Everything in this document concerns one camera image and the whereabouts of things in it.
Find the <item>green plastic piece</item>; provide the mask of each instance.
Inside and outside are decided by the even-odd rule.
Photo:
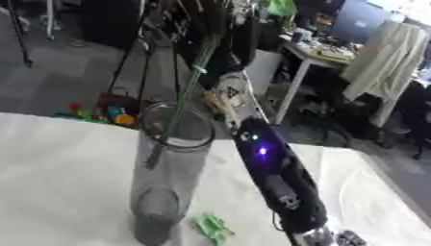
[[[234,235],[224,225],[224,221],[211,212],[204,212],[202,215],[194,217],[194,223],[199,227],[204,235],[215,242],[216,246],[222,246],[226,242],[226,235]]]

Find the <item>purple led light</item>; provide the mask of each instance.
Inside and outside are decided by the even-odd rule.
[[[266,153],[267,153],[267,149],[266,148],[262,147],[262,148],[259,149],[259,154],[260,155],[264,156],[264,155],[266,155]]]

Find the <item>white table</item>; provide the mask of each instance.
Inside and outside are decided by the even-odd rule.
[[[300,58],[302,62],[301,62],[301,65],[299,66],[298,71],[296,72],[296,75],[293,78],[293,81],[289,87],[288,93],[283,99],[280,109],[277,112],[276,119],[275,119],[275,124],[277,125],[281,124],[281,122],[283,121],[283,118],[285,117],[286,112],[288,111],[289,106],[291,105],[293,97],[298,91],[299,86],[301,86],[302,81],[305,75],[307,74],[308,69],[310,68],[310,65],[317,65],[317,66],[328,67],[328,68],[342,68],[349,64],[349,61],[347,60],[337,60],[329,57],[320,56],[316,52],[316,50],[310,50],[307,48],[306,45],[301,43],[296,44],[296,43],[287,41],[284,48],[292,52],[298,58]]]
[[[138,132],[5,113],[0,122],[0,245],[139,245],[128,205]],[[317,180],[334,228],[353,229],[371,246],[431,245],[429,230],[361,154],[293,147]],[[226,246],[290,245],[273,229],[232,140],[214,142],[188,216],[168,245],[213,245],[190,226],[203,211],[236,233]]]

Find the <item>black robotic arm segment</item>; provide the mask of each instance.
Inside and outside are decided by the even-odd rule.
[[[242,160],[284,231],[304,234],[327,222],[316,184],[289,145],[262,119],[245,119],[234,140]]]

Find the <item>camera tripod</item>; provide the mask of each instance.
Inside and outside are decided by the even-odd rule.
[[[22,27],[22,23],[19,20],[18,15],[16,14],[16,8],[15,8],[15,5],[13,4],[13,0],[7,1],[7,11],[9,12],[9,16],[11,18],[11,22],[13,25],[13,30],[18,39],[19,48],[21,49],[21,53],[22,53],[22,60],[24,61],[24,64],[26,66],[31,67],[33,64],[33,61],[30,60],[27,47],[24,43],[25,31],[24,31],[24,28]]]

